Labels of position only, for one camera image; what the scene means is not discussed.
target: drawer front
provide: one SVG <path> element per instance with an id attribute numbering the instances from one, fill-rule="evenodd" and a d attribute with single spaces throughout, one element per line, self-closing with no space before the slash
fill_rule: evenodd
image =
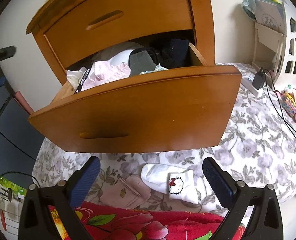
<path id="1" fill-rule="evenodd" d="M 193 29 L 188 0 L 87 0 L 46 33 L 67 68 L 114 44 L 161 32 Z"/>
<path id="2" fill-rule="evenodd" d="M 234 66 L 196 66 L 114 81 L 68 96 L 29 121 L 65 151 L 160 152 L 219 144 L 241 81 Z"/>

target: gray sock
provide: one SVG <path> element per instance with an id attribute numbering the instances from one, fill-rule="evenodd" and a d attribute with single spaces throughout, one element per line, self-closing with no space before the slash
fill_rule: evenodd
<path id="1" fill-rule="evenodd" d="M 139 75 L 141 72 L 154 71 L 156 67 L 156 64 L 145 50 L 131 55 L 129 62 L 131 69 L 130 77 Z"/>

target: black charger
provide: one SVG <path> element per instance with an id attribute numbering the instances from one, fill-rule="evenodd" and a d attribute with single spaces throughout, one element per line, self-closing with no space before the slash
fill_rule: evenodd
<path id="1" fill-rule="evenodd" d="M 255 89 L 259 90 L 263 87 L 264 85 L 264 70 L 263 69 L 260 69 L 259 72 L 257 72 L 255 75 L 254 75 L 254 79 L 252 81 L 252 86 L 254 86 Z"/>

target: white sock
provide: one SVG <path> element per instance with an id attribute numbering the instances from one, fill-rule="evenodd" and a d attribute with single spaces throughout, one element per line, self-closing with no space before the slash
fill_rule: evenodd
<path id="1" fill-rule="evenodd" d="M 183 190 L 179 194 L 170 194 L 170 199 L 181 199 L 187 202 L 198 204 L 198 194 L 193 181 L 192 170 L 186 170 L 179 167 L 168 166 L 163 164 L 146 164 L 141 171 L 143 182 L 155 191 L 169 194 L 170 174 L 180 177 L 184 183 Z"/>
<path id="2" fill-rule="evenodd" d="M 183 173 L 170 173 L 169 199 L 181 199 L 198 204 L 198 194 L 195 189 L 192 170 Z"/>

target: power strip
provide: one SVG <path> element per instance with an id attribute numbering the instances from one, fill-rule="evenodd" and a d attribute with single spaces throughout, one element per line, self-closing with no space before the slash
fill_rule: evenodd
<path id="1" fill-rule="evenodd" d="M 259 98 L 263 94 L 263 88 L 260 88 L 257 90 L 253 85 L 253 78 L 249 76 L 242 76 L 241 84 L 245 86 L 252 94 L 254 94 L 255 97 Z"/>

